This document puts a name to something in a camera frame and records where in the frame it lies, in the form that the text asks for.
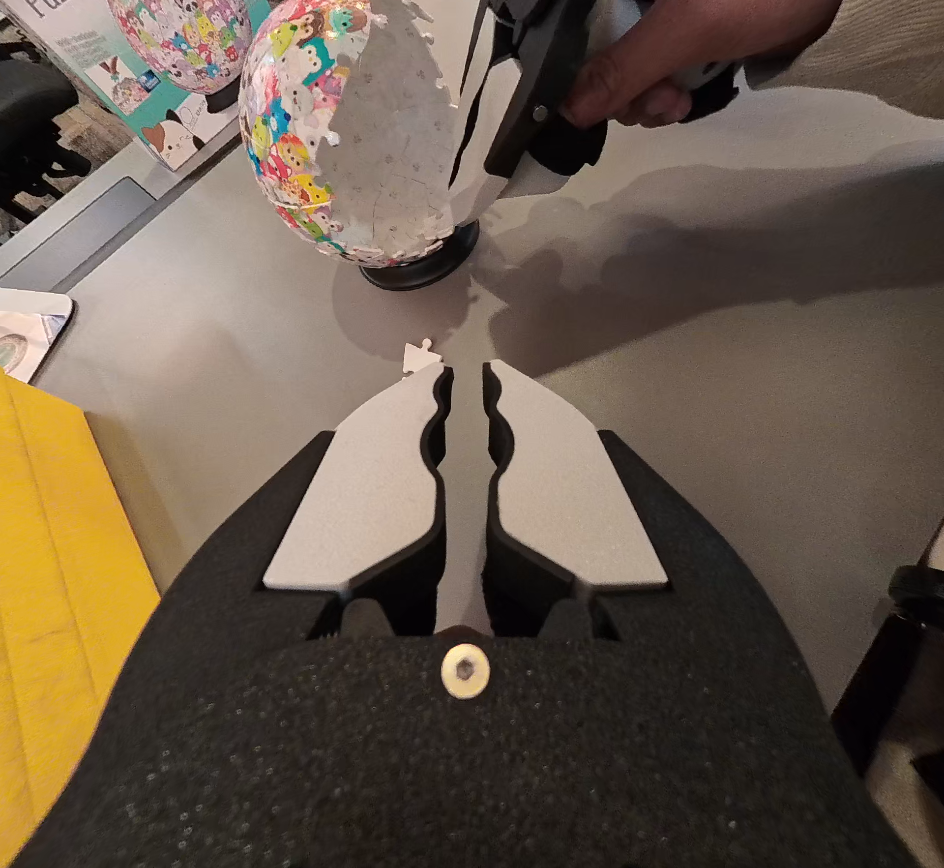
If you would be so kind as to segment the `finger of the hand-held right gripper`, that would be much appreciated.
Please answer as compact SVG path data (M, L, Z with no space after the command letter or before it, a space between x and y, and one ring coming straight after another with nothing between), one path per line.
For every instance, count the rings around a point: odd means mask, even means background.
M518 58L469 66L449 187L454 222L472 222L501 194L523 152L530 108L530 81Z
M489 71L506 60L518 62L514 23L502 18L492 1L479 0L466 53L461 96L475 95Z

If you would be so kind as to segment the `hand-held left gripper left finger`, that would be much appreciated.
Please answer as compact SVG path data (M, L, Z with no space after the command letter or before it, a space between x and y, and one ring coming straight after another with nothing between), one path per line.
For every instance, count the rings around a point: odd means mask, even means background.
M445 566L445 420L454 373L431 365L333 431L266 568L270 591L373 599L400 636L429 636Z

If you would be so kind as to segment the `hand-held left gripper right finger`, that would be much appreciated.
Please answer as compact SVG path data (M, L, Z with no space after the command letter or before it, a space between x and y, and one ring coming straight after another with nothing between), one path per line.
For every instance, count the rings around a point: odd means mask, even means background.
M498 636L535 636L559 602L670 580L602 432L510 364L482 366L488 488L482 589Z

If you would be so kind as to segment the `colourful puzzle ball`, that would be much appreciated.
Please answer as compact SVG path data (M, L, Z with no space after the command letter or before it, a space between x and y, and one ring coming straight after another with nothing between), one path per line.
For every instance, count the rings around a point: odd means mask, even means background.
M286 226L368 270L442 250L458 109L412 0L283 0L242 69L239 124Z

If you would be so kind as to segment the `round black ball stand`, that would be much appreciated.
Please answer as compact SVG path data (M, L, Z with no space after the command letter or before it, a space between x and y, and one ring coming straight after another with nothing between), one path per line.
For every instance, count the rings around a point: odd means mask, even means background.
M359 267L362 277L373 286L390 292L410 292L436 284L457 271L478 243L478 219L456 228L430 255L388 268Z

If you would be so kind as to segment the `puzzle box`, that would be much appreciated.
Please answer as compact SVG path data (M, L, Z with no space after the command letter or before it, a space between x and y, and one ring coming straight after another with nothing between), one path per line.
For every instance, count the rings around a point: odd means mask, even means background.
M178 170L236 118L266 0L2 0L53 59Z

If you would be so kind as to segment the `black fabric item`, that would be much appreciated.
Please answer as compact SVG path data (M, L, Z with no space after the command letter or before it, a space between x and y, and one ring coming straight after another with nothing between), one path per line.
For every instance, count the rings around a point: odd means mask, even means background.
M942 631L943 572L926 564L899 567L890 610L832 709L832 729L859 778L867 776L883 732L915 669L926 632Z

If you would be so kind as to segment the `white printed sheet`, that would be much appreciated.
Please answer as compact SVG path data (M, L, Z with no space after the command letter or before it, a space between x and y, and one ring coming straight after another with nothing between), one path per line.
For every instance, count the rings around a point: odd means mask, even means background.
M1 289L1 368L31 384L75 310L65 294Z

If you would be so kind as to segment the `black office chair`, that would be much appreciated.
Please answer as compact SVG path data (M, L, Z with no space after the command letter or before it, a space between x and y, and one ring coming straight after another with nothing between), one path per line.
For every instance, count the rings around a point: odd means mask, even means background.
M26 42L1 46L1 208L27 225L38 215L18 200L61 199L51 180L87 177L91 162L61 142L56 119L77 107L78 94L65 74L41 59Z

